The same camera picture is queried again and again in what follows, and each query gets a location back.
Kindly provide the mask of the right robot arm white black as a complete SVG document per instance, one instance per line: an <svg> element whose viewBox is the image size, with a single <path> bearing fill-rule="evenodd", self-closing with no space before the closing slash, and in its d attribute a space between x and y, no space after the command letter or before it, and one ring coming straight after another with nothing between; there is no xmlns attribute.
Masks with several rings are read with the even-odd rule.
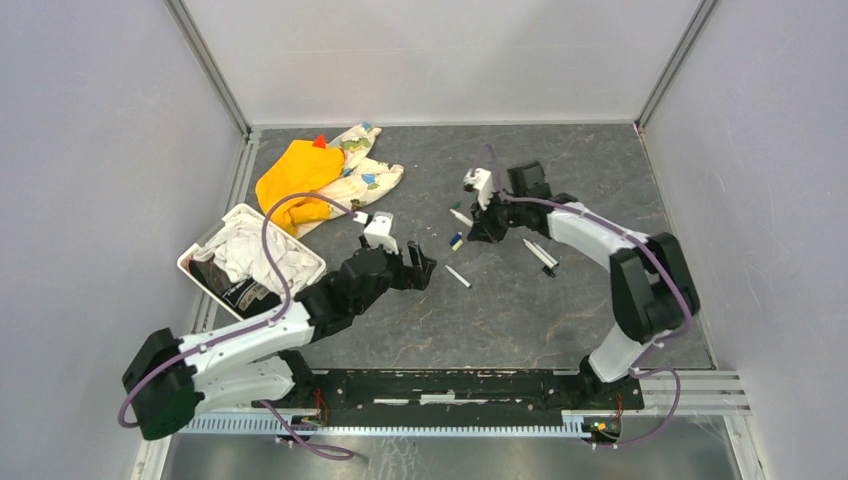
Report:
<svg viewBox="0 0 848 480"><path fill-rule="evenodd" d="M614 324L584 360L577 382L580 400L602 408L618 393L618 380L636 371L652 347L694 324L700 300L679 240L668 232L627 229L586 207L576 197L553 194L540 163L508 170L508 188L495 174L472 168L464 188L476 194L471 241L498 243L523 227L570 246L609 274Z"/></svg>

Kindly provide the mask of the white pen yellow tip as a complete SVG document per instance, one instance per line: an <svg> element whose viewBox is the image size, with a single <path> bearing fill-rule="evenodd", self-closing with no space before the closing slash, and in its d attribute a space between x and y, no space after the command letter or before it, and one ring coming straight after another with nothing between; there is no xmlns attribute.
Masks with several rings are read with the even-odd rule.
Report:
<svg viewBox="0 0 848 480"><path fill-rule="evenodd" d="M458 211L458 210L456 210L456 209L450 209L450 210L449 210L449 212L450 212L450 213L451 213L451 214L452 214L452 215L453 215L453 216L454 216L457 220L459 220L461 223L463 223L463 224L464 224L464 225L466 225L467 227L469 227L469 228L472 228L472 227L473 227L473 225L474 225L473 220L472 220L471 218L467 217L466 215L464 215L463 213L459 212L459 211Z"/></svg>

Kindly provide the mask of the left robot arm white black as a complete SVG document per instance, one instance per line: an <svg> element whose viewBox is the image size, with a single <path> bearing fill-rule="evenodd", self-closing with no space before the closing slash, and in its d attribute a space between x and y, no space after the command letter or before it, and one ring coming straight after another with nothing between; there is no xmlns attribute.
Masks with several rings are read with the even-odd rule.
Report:
<svg viewBox="0 0 848 480"><path fill-rule="evenodd" d="M158 440L239 403L306 405L314 381L293 350L350 327L391 289L426 290L437 262L418 243L407 247L402 254L362 246L291 300L237 324L181 337L152 332L121 377L119 425Z"/></svg>

